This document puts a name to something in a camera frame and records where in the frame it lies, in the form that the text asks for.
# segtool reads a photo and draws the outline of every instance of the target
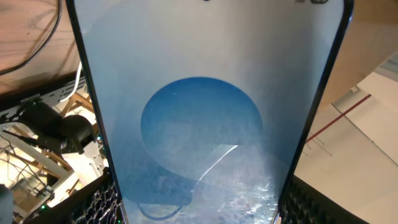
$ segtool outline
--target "phone screen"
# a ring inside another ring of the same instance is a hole
[[[345,7],[71,3],[128,222],[273,222],[348,23]]]

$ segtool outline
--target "red line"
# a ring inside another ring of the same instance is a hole
[[[365,100],[369,99],[372,95],[365,96],[362,100],[359,100],[356,104],[354,104],[352,107],[350,107],[348,110],[344,111],[344,113],[340,114],[337,118],[335,118],[333,121],[328,123],[325,127],[321,128],[321,130],[317,131],[315,134],[313,134],[311,137],[309,137],[305,143],[308,143],[311,141],[313,138],[318,136],[322,131],[326,130],[326,128],[329,128],[332,124],[336,123],[340,118],[344,117],[346,114],[348,114],[350,111],[352,111],[355,107],[363,103]]]

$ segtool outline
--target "wooden table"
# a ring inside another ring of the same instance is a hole
[[[43,34],[52,28],[56,6],[57,0],[1,0],[0,69],[21,62],[32,51],[32,46],[43,39]],[[353,20],[326,87],[322,106],[344,95],[396,51],[398,1],[356,0]],[[64,2],[62,20],[48,46],[26,67],[1,76],[0,94],[50,82],[74,72],[78,62]]]

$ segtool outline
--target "electronic equipment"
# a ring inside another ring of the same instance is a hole
[[[126,221],[273,222],[352,9],[68,1]]]

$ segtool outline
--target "white wall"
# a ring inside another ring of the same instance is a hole
[[[312,133],[339,115],[318,112]],[[295,175],[369,223],[397,223],[398,169],[347,119],[342,118],[302,154]]]

